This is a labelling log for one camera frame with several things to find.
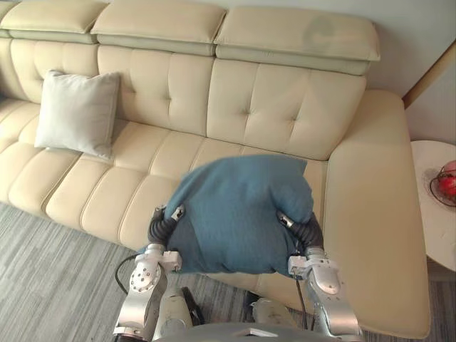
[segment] cable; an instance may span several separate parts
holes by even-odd
[[[128,294],[127,289],[123,286],[122,282],[120,282],[119,279],[119,269],[121,268],[122,265],[124,265],[125,262],[128,260],[134,259],[137,257],[139,254],[134,254],[130,255],[129,257],[125,258],[124,260],[121,261],[121,263],[117,266],[117,269],[115,269],[115,281],[117,282],[117,285],[120,287],[120,289],[125,293]]]
[[[311,331],[314,331],[315,327],[315,315],[312,316]]]
[[[307,311],[306,311],[306,304],[304,304],[304,299],[302,298],[302,292],[301,292],[301,286],[299,285],[299,280],[296,280],[296,287],[298,288],[298,294],[299,294],[299,299],[301,300],[301,307],[302,307],[302,313],[304,315],[304,329],[307,330]]]

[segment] sofa headrest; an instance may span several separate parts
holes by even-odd
[[[23,1],[1,20],[14,38],[96,43],[90,29],[107,4],[96,1]]]
[[[307,9],[239,6],[215,39],[217,57],[363,75],[380,60],[368,20]]]
[[[16,2],[0,1],[0,21],[3,19],[6,13],[17,5]],[[0,28],[0,38],[9,38],[10,35],[7,30]]]
[[[214,55],[225,10],[178,0],[114,1],[92,29],[107,45]]]

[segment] cream leather sofa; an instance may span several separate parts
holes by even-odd
[[[154,208],[195,167],[257,153],[306,158],[325,247],[362,327],[428,334],[410,139],[399,97],[365,90],[380,58],[370,22],[176,1],[14,5],[0,3],[2,202],[139,249]],[[110,160],[33,146],[51,68],[122,74]],[[283,276],[213,277],[299,309]]]

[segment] round table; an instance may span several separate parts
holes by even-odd
[[[456,146],[443,142],[412,142],[427,256],[456,271],[456,208],[437,201],[429,183],[443,165],[456,160]]]

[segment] floor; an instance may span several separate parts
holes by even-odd
[[[0,342],[111,341],[124,299],[113,272],[131,254],[0,204]],[[121,270],[123,281],[131,269]],[[188,286],[208,321],[241,321],[245,291],[200,275],[174,275],[170,283]],[[430,282],[433,321],[425,341],[456,341],[455,284]],[[292,315],[301,323],[299,312]],[[365,340],[412,341],[369,332]]]

